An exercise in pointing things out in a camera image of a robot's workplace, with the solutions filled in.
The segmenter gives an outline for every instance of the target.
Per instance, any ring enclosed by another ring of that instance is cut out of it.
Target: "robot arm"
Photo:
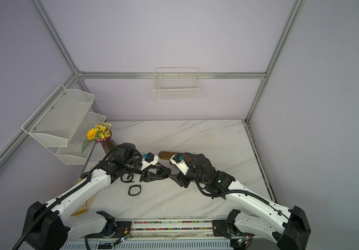
[[[88,213],[70,216],[90,197],[118,178],[122,179],[126,173],[128,178],[133,178],[134,173],[140,174],[141,182],[162,180],[171,174],[169,168],[157,162],[157,156],[141,155],[133,144],[118,145],[111,153],[90,172],[84,173],[83,180],[74,187],[44,204],[32,204],[27,211],[23,235],[13,249],[18,249],[24,240],[36,250],[58,250],[64,243],[88,234],[109,238],[116,230],[116,223],[105,211],[91,216]]]
[[[122,144],[113,149],[116,151],[111,156],[107,154],[90,172],[84,173],[83,180],[70,190],[45,204],[36,202],[30,206],[23,235],[13,249],[18,249],[23,240],[36,250],[58,250],[64,243],[88,234],[98,234],[101,238],[112,237],[116,223],[115,218],[108,213],[98,211],[91,216],[88,213],[70,216],[98,191],[118,178],[123,180],[125,173],[129,174],[127,179],[131,176],[133,178],[136,173],[141,175],[140,181],[144,182],[170,177],[185,188],[190,182],[195,182],[203,195],[228,199],[258,216],[232,210],[226,219],[226,229],[231,235],[251,233],[277,243],[281,250],[305,250],[310,227],[302,209],[294,207],[291,210],[260,197],[234,177],[216,171],[204,155],[174,155],[170,161],[180,172],[170,175],[171,170],[158,163],[157,156],[152,153],[141,155],[135,145]],[[192,156],[192,160],[186,162],[183,155]],[[207,192],[203,191],[200,184],[205,185],[204,190]]]
[[[186,162],[184,156],[191,158]],[[289,209],[267,200],[246,188],[231,175],[216,171],[202,154],[176,154],[170,159],[180,172],[170,175],[181,187],[195,182],[199,191],[212,198],[222,197],[238,203],[258,217],[232,210],[226,220],[227,231],[231,235],[252,233],[271,240],[282,249],[305,250],[310,236],[310,226],[306,214],[299,207]],[[206,193],[200,187],[204,184]]]

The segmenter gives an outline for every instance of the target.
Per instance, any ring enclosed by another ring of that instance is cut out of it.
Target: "sunflower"
[[[88,140],[93,140],[93,138],[95,138],[95,135],[96,135],[96,130],[94,128],[91,128],[91,130],[88,130],[86,137],[88,138]]]

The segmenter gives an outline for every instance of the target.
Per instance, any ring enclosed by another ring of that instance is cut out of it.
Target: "white marble surface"
[[[224,171],[247,188],[269,199],[266,185],[254,158],[241,120],[190,120],[111,122],[112,137],[117,143],[133,143],[141,153],[160,151],[202,153],[216,170]],[[95,166],[104,156],[98,144],[87,169]],[[168,161],[160,160],[166,167]],[[123,218],[214,218],[226,217],[232,209],[245,209],[239,205],[202,195],[194,183],[188,188],[179,187],[171,179],[140,183],[142,192],[129,196],[128,188],[139,183],[116,181],[101,190],[89,210],[104,210]]]

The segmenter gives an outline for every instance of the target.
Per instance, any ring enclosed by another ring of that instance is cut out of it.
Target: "glass vase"
[[[102,144],[103,150],[105,151],[105,153],[107,154],[110,149],[112,149],[114,146],[117,146],[118,144],[113,140],[112,136],[110,136],[109,138],[103,140],[102,142],[100,142]]]

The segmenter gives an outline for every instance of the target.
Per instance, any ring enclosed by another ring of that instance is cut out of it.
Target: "white wire basket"
[[[199,98],[197,68],[156,68],[153,95],[158,101]]]
[[[66,89],[50,105],[41,118],[26,130],[31,137],[44,147],[67,147],[80,123],[92,106],[94,95],[77,90]]]
[[[56,157],[66,165],[85,164],[93,146],[96,143],[93,140],[85,151],[81,153],[82,143],[86,140],[86,134],[88,130],[94,128],[96,124],[103,124],[105,120],[106,116],[93,112],[86,113],[85,119],[83,119],[81,124],[78,126],[77,132],[74,134],[67,147],[59,147],[54,153]]]

